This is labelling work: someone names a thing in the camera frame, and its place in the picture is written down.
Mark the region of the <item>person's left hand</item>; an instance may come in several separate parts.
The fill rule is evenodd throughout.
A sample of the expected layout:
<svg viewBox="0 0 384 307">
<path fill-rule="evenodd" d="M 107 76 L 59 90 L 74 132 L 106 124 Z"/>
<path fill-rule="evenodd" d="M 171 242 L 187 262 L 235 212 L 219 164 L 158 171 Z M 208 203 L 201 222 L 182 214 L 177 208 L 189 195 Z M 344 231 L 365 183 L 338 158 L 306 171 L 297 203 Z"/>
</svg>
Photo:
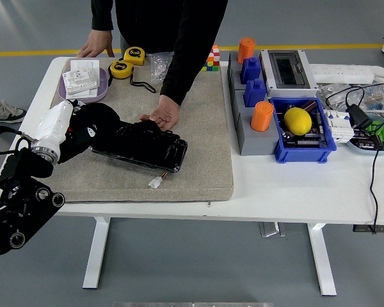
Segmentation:
<svg viewBox="0 0 384 307">
<path fill-rule="evenodd" d="M 166 95 L 160 95 L 157 108 L 152 114 L 143 114 L 141 121 L 152 120 L 162 131 L 171 130 L 179 121 L 179 105 Z"/>
</svg>

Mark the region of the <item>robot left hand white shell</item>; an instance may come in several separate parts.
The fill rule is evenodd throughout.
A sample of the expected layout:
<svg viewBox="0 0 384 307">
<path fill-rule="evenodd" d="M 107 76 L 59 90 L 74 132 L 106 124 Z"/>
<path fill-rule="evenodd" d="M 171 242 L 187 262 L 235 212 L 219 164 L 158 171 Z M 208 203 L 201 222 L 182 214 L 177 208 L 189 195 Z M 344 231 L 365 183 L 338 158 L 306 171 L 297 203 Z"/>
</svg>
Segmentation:
<svg viewBox="0 0 384 307">
<path fill-rule="evenodd" d="M 85 105 L 79 100 L 64 100 L 46 112 L 38 125 L 31 150 L 56 165 L 61 157 L 60 145 L 66 140 L 70 118 Z"/>
</svg>

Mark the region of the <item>person's right hand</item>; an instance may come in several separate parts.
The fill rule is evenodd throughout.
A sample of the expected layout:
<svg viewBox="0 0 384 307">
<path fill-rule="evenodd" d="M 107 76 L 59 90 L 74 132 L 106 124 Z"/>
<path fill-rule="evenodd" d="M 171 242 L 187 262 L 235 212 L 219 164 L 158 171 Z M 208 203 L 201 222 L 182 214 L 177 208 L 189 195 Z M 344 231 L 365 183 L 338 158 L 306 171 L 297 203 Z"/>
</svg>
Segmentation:
<svg viewBox="0 0 384 307">
<path fill-rule="evenodd" d="M 95 58 L 106 51 L 110 58 L 115 54 L 112 47 L 113 36 L 111 31 L 91 30 L 87 42 L 77 53 L 78 58 Z"/>
</svg>

